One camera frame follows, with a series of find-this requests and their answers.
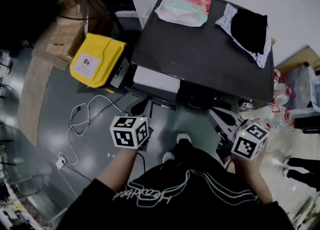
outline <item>white sneaker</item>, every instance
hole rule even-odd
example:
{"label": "white sneaker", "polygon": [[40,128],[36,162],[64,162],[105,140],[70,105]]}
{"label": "white sneaker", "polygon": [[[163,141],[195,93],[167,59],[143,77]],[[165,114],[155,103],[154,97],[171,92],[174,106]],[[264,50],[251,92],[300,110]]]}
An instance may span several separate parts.
{"label": "white sneaker", "polygon": [[176,143],[178,144],[180,140],[182,139],[186,139],[186,140],[189,140],[190,143],[191,142],[191,138],[189,137],[189,135],[187,133],[180,133],[178,134],[178,136],[176,136]]}
{"label": "white sneaker", "polygon": [[288,179],[288,177],[287,177],[288,172],[289,172],[289,169],[288,169],[288,168],[284,168],[283,171],[282,171],[283,177],[284,177],[285,179]]}
{"label": "white sneaker", "polygon": [[288,164],[290,158],[292,158],[292,155],[289,155],[289,156],[285,157],[284,160],[283,160],[283,164]]}
{"label": "white sneaker", "polygon": [[174,160],[175,156],[173,152],[166,152],[162,157],[162,163],[164,164],[168,160]]}

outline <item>plastic bottle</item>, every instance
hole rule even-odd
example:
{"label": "plastic bottle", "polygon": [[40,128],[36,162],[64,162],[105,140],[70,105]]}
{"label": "plastic bottle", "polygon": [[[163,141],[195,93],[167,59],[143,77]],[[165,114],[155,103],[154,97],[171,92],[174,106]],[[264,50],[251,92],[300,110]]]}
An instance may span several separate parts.
{"label": "plastic bottle", "polygon": [[272,114],[272,118],[260,118],[257,123],[265,128],[280,129],[286,122],[284,112],[276,112]]}

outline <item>person's leg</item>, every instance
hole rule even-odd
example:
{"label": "person's leg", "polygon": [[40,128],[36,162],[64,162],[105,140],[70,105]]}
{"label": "person's leg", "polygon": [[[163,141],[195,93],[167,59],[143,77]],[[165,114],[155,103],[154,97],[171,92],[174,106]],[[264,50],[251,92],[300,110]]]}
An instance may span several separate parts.
{"label": "person's leg", "polygon": [[292,157],[288,160],[287,165],[291,167],[304,168],[313,174],[320,174],[320,160],[309,160]]}
{"label": "person's leg", "polygon": [[200,164],[217,164],[220,163],[207,152],[194,148],[187,138],[181,138],[173,148],[175,160],[179,162],[194,162]]}
{"label": "person's leg", "polygon": [[286,175],[288,178],[307,184],[309,187],[320,189],[320,179],[312,173],[301,173],[290,169]]}

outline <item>gray floor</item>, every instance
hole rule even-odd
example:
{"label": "gray floor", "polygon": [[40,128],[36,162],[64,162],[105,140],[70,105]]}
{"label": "gray floor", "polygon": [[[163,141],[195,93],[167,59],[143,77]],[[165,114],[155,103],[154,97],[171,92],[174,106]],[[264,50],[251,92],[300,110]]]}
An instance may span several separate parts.
{"label": "gray floor", "polygon": [[[14,139],[14,143],[7,146],[9,160],[20,163],[18,166],[7,167],[12,180],[16,181],[27,176],[38,175],[38,177],[21,184],[20,188],[26,195],[38,191],[37,194],[30,196],[30,200],[49,220],[60,210],[70,206],[76,199],[59,174],[56,162],[58,153],[61,151],[67,153],[69,158],[75,161],[75,155],[66,138],[70,114],[73,107],[81,103],[88,103],[96,95],[96,92],[95,94],[77,93],[79,83],[71,77],[69,71],[54,69],[41,109],[38,145],[33,146],[17,127],[19,98],[24,76],[31,60],[30,53],[31,51],[26,49],[18,60],[13,59],[11,73],[3,78],[3,83],[10,85],[12,92],[7,92],[7,99],[0,100],[0,108],[4,112],[0,120],[6,124],[6,135]],[[120,95],[111,94],[108,97],[115,101]],[[125,109],[127,105],[137,99],[138,97],[132,94],[126,94],[117,102],[117,105]],[[96,115],[108,104],[106,99],[97,98],[91,104],[91,115]],[[74,117],[73,122],[79,123],[85,120],[86,113],[85,108],[82,108]],[[90,125],[82,137],[77,137],[74,133],[69,134],[70,141],[79,156],[78,164],[70,165],[73,169],[93,179],[108,165],[112,155],[116,155],[119,150],[114,147],[109,131],[114,116],[119,113],[115,107],[111,106]],[[154,132],[147,151],[141,152],[145,158],[147,170],[162,162],[163,154],[175,145],[176,135],[179,132],[189,133],[196,147],[205,150],[214,157],[217,156],[215,150],[219,139],[206,117],[206,112],[183,106],[172,111],[155,105],[151,127]],[[80,194],[89,184],[87,179],[66,167],[61,172],[77,194]],[[130,179],[137,178],[142,173],[143,161],[138,157]]]}

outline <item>power outlet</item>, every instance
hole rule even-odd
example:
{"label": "power outlet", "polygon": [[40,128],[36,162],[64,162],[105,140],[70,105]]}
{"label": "power outlet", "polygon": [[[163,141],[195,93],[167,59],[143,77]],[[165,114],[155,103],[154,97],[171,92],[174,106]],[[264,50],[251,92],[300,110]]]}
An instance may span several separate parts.
{"label": "power outlet", "polygon": [[58,168],[58,170],[61,170],[61,168],[65,165],[65,163],[67,162],[67,159],[64,157],[64,156],[62,156],[62,155],[60,155],[59,157],[58,157],[59,159],[58,159],[58,161],[55,163],[55,165],[56,165],[56,167]]}

